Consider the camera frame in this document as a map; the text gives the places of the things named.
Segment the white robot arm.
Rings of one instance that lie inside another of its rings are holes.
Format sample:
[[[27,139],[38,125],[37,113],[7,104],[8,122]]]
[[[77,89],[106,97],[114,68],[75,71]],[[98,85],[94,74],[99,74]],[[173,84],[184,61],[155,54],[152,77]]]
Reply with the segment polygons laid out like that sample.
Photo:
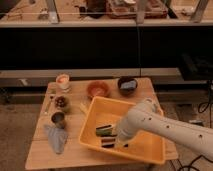
[[[150,98],[133,105],[115,126],[120,142],[131,140],[140,130],[165,137],[213,160],[213,129],[161,116]]]

